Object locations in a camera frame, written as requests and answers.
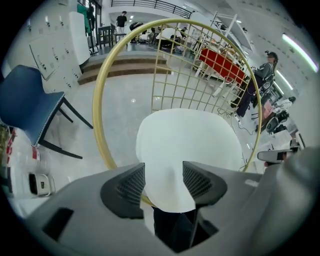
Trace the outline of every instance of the railing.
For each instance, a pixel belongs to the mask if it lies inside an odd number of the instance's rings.
[[[190,16],[192,14],[192,12],[179,6],[158,0],[112,0],[111,7],[115,6],[140,6],[154,8],[179,15],[186,19],[190,19]]]

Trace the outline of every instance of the wooden step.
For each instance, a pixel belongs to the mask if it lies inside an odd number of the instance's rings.
[[[169,69],[166,64],[158,64],[158,67]],[[90,70],[83,73],[78,79],[79,85],[83,85],[92,81],[97,80],[99,68]],[[125,76],[125,75],[135,75],[135,74],[153,74],[155,72],[155,65],[150,65],[150,63],[130,63],[130,64],[118,64],[113,65],[108,73],[108,78]],[[164,69],[157,68],[157,74],[166,74],[167,71]]]
[[[133,63],[148,63],[148,64],[154,64],[156,63],[156,57],[154,55],[123,55],[118,56],[114,62],[112,63],[112,66],[115,65],[122,65],[122,64],[133,64]],[[88,62],[83,68],[82,73],[88,72],[90,70],[96,70],[99,69],[102,66],[102,63],[105,59],[98,59],[94,61]],[[163,58],[162,56],[158,57],[158,64],[166,64],[167,60]]]

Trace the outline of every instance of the gold metal frame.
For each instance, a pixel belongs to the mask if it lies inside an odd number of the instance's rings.
[[[200,32],[200,36],[198,38],[194,38],[192,35],[190,35],[190,34],[188,34],[186,32],[183,32],[183,36],[186,37],[185,43],[182,44],[182,43],[176,42],[175,41],[175,39],[176,39],[176,31],[178,30],[177,26],[178,26],[179,23],[188,24],[188,31],[190,31],[190,28],[192,28],[194,30],[198,30]],[[163,37],[162,32],[163,32],[163,29],[164,29],[164,25],[167,28],[175,29],[175,33],[174,33],[174,37],[173,38],[164,38]],[[164,99],[165,98],[169,98],[169,99],[171,99],[171,104],[170,104],[170,107],[167,107],[167,108],[172,108],[173,107],[174,99],[181,100],[180,108],[182,107],[183,101],[187,101],[188,100],[188,101],[190,101],[188,108],[191,107],[191,103],[192,102],[197,102],[196,109],[198,109],[200,104],[203,103],[203,104],[205,104],[205,107],[203,109],[204,111],[207,111],[206,110],[207,106],[211,106],[212,105],[212,111],[211,111],[212,113],[214,112],[215,107],[217,107],[217,114],[218,115],[220,115],[220,110],[223,110],[224,113],[229,114],[229,116],[232,115],[234,113],[234,111],[231,111],[230,109],[227,109],[228,106],[226,108],[223,108],[225,102],[227,102],[227,100],[226,100],[227,97],[226,97],[226,99],[223,99],[222,97],[220,97],[222,95],[222,91],[219,93],[219,96],[217,97],[217,99],[215,101],[215,104],[209,103],[213,93],[206,92],[206,88],[208,86],[210,86],[211,88],[215,88],[217,85],[216,84],[210,84],[210,81],[202,79],[201,77],[195,77],[195,76],[192,75],[193,68],[199,69],[201,72],[204,72],[204,74],[206,74],[206,72],[207,72],[207,70],[205,69],[206,65],[204,65],[204,67],[196,65],[196,60],[199,57],[204,58],[205,62],[207,60],[210,60],[211,62],[214,63],[214,65],[218,65],[222,69],[227,70],[224,67],[224,64],[225,64],[226,60],[229,61],[228,58],[227,58],[227,54],[228,54],[228,52],[231,52],[231,51],[230,51],[230,48],[228,48],[226,46],[223,46],[222,43],[227,43],[229,46],[231,46],[232,50],[238,54],[240,60],[244,62],[244,67],[246,68],[246,71],[249,72],[250,77],[253,80],[255,91],[256,91],[257,94],[259,93],[259,88],[258,88],[258,85],[257,85],[257,81],[256,81],[255,76],[254,76],[254,74],[253,74],[253,72],[252,72],[252,70],[251,70],[246,58],[244,57],[244,55],[241,53],[241,51],[228,38],[226,38],[223,34],[219,33],[215,29],[213,29],[213,28],[211,28],[211,27],[209,27],[209,26],[207,26],[205,24],[202,24],[200,22],[197,22],[197,21],[194,21],[194,20],[189,20],[189,19],[182,19],[182,18],[167,18],[167,19],[156,20],[156,21],[149,22],[147,24],[144,24],[144,25],[136,28],[135,30],[133,30],[129,34],[127,34],[122,40],[120,40],[114,46],[114,48],[111,50],[111,52],[109,53],[108,57],[104,60],[102,66],[100,68],[100,71],[98,73],[98,76],[97,76],[97,79],[96,79],[96,85],[95,85],[95,89],[94,89],[94,93],[93,93],[92,119],[93,119],[93,127],[94,127],[94,136],[95,136],[95,140],[96,140],[96,143],[98,145],[100,154],[101,154],[101,156],[103,158],[103,161],[104,161],[105,165],[108,167],[109,170],[117,168],[117,165],[116,165],[116,163],[115,163],[115,161],[114,161],[114,159],[113,159],[113,157],[112,157],[112,155],[110,153],[110,150],[108,148],[108,144],[106,142],[106,138],[105,138],[105,134],[104,134],[104,128],[103,128],[103,124],[102,124],[102,97],[103,97],[103,90],[104,90],[104,86],[106,84],[106,78],[108,76],[109,69],[112,66],[112,64],[113,64],[114,60],[116,59],[116,57],[118,56],[119,52],[123,49],[123,47],[125,47],[130,42],[130,40],[132,38],[136,37],[138,34],[142,33],[143,31],[145,31],[147,29],[150,29],[150,28],[153,28],[153,27],[159,27],[159,26],[161,26],[161,31],[160,31],[159,43],[158,43],[158,49],[157,49],[157,55],[156,55],[156,61],[155,61],[155,66],[154,66],[153,87],[152,87],[152,95],[151,95],[151,97],[152,97],[152,100],[151,100],[151,112],[157,111],[157,110],[161,110],[161,109],[165,109],[165,107],[164,107]],[[223,60],[223,64],[222,65],[216,62],[218,55],[216,55],[215,59],[213,60],[213,59],[210,59],[208,57],[209,51],[207,51],[206,56],[201,54],[202,47],[210,48],[211,46],[213,46],[213,43],[212,43],[213,35],[216,35],[216,36],[221,38],[220,42],[219,43],[215,43],[215,45],[218,45],[218,47],[217,47],[218,51],[220,49],[222,49],[225,52],[224,60]],[[206,41],[207,38],[210,38],[210,41],[208,41],[208,44],[206,45],[205,42],[207,42]],[[187,43],[186,43],[186,42],[188,42],[188,39],[191,39],[194,42],[197,42],[198,43],[198,47],[196,49],[192,49],[192,48],[188,47]],[[161,40],[167,40],[167,41],[172,43],[170,53],[160,50]],[[180,46],[180,48],[183,49],[182,57],[173,54],[174,44],[177,45],[177,46]],[[185,53],[186,53],[187,50],[189,52],[193,52],[195,54],[193,63],[188,61],[188,60],[186,60],[186,58],[185,58]],[[179,65],[179,69],[178,70],[174,70],[174,69],[171,69],[171,68],[164,68],[164,67],[158,66],[158,56],[159,55],[167,55],[168,56],[168,60],[167,60],[168,62],[172,58],[175,58],[175,59],[181,61],[181,64],[184,62],[185,64],[191,65],[191,69],[190,69],[189,73],[182,72],[182,70],[181,70],[182,65]],[[165,75],[164,82],[163,81],[156,81],[156,71],[157,71],[157,69],[166,70],[166,75]],[[227,70],[227,71],[228,71],[228,75],[230,75],[232,73],[231,72],[231,68],[230,68],[230,70]],[[168,81],[168,74],[171,73],[171,72],[177,73],[176,83]],[[238,76],[238,74],[239,74],[239,71],[237,72],[237,74],[232,73],[232,75],[236,76],[238,79],[241,79],[241,81],[244,84],[246,84],[245,89],[238,88],[238,90],[244,92],[247,89],[248,83],[244,81],[244,78],[240,78]],[[184,85],[179,85],[178,84],[179,76],[187,76],[188,77],[187,78],[187,83],[184,84]],[[195,88],[189,87],[189,85],[191,84],[190,83],[190,79],[191,78],[197,79],[197,83],[195,84]],[[204,87],[203,90],[199,89],[199,83],[200,82],[201,83],[205,83],[205,87]],[[163,84],[162,95],[155,95],[154,94],[154,92],[155,92],[155,83],[160,83],[160,84],[162,83]],[[171,95],[170,96],[165,95],[166,85],[174,86],[174,91],[173,91],[173,95],[172,96]],[[177,88],[184,88],[184,92],[183,92],[182,96],[176,96],[176,89]],[[187,90],[193,90],[193,95],[192,95],[191,98],[187,98],[186,97]],[[202,93],[202,95],[201,95],[199,100],[194,98],[196,92]],[[242,97],[240,97],[240,96],[238,96],[236,94],[232,94],[230,91],[227,93],[227,96],[229,94],[233,95],[233,97],[240,98],[240,100],[242,98]],[[207,102],[206,101],[202,101],[204,95],[209,95]],[[154,98],[157,98],[157,99],[161,98],[161,107],[160,107],[160,109],[155,109],[154,108]],[[219,99],[223,99],[223,104],[221,106],[217,105],[217,102],[218,102]],[[257,97],[257,101],[258,101],[258,103],[257,103],[257,105],[258,105],[258,131],[257,131],[257,136],[256,136],[256,139],[255,139],[253,151],[251,153],[251,156],[250,156],[245,168],[243,169],[243,172],[245,172],[247,170],[250,162],[252,161],[252,159],[254,157],[254,154],[255,154],[255,151],[257,149],[258,142],[259,142],[260,132],[261,132],[262,110],[261,110],[260,97]],[[150,205],[153,205],[146,196],[143,196],[142,200],[145,201],[146,203],[150,204]]]

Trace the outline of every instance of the blue upholstered chair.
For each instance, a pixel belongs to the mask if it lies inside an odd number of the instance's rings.
[[[0,84],[0,123],[23,130],[34,147],[40,144],[66,156],[82,159],[82,156],[64,151],[44,140],[57,111],[73,123],[61,109],[63,103],[93,129],[66,100],[64,92],[45,93],[38,69],[18,65]]]

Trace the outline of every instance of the ceiling light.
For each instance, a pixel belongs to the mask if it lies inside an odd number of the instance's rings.
[[[278,90],[280,91],[280,93],[281,93],[282,95],[284,95],[284,92],[280,89],[279,85],[277,85],[276,82],[273,82],[273,84],[278,88]]]
[[[287,81],[287,79],[285,79],[285,77],[279,72],[279,70],[276,71],[279,76],[283,79],[283,81],[285,81],[285,83],[289,86],[290,90],[293,90],[291,84]]]
[[[308,62],[308,64],[311,66],[314,72],[318,72],[319,68],[317,65],[313,62],[313,60],[309,57],[309,55],[295,42],[293,41],[289,36],[286,34],[282,34],[282,39],[286,41],[289,45],[291,45],[298,53],[302,55],[302,57]]]

